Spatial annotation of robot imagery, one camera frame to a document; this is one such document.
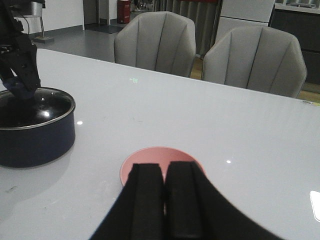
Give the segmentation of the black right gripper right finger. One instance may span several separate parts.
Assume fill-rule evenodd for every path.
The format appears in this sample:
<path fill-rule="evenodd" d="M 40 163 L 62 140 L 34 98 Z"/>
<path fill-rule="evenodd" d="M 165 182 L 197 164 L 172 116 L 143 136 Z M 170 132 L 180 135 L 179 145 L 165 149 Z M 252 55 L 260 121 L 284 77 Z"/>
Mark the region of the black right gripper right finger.
<path fill-rule="evenodd" d="M 173 161 L 165 179 L 170 240 L 278 240 L 231 204 L 193 161 Z"/>

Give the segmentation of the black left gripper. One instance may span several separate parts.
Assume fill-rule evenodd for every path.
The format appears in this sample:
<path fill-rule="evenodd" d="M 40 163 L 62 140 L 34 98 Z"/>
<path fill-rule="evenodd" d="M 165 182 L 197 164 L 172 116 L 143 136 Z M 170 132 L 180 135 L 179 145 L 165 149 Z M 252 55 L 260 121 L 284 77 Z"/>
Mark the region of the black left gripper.
<path fill-rule="evenodd" d="M 32 13 L 32 5 L 45 4 L 44 0 L 2 0 L 0 2 L 0 64 L 11 65 L 18 85 L 27 92 L 34 92 L 41 86 L 37 68 L 37 47 L 28 34 L 23 33 L 23 25 L 18 17 Z"/>

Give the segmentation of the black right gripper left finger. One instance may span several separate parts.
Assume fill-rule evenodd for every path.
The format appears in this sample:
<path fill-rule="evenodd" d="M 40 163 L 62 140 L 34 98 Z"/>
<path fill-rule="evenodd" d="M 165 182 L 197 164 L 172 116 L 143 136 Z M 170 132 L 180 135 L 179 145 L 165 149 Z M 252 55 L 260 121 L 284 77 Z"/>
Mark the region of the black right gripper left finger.
<path fill-rule="evenodd" d="M 156 163 L 133 164 L 112 208 L 92 240 L 162 240 L 164 182 Z"/>

